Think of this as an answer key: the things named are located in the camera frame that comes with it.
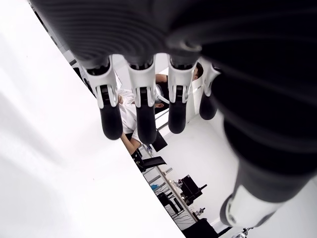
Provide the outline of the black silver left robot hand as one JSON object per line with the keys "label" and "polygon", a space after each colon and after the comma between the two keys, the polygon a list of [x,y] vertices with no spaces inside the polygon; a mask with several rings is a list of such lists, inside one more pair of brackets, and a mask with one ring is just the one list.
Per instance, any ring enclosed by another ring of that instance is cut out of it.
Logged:
{"label": "black silver left robot hand", "polygon": [[153,143],[155,55],[169,56],[171,132],[185,128],[197,60],[211,63],[200,115],[220,110],[239,158],[221,221],[255,228],[317,174],[314,0],[34,0],[85,69],[107,138],[122,132],[112,55],[124,56],[139,138]]}

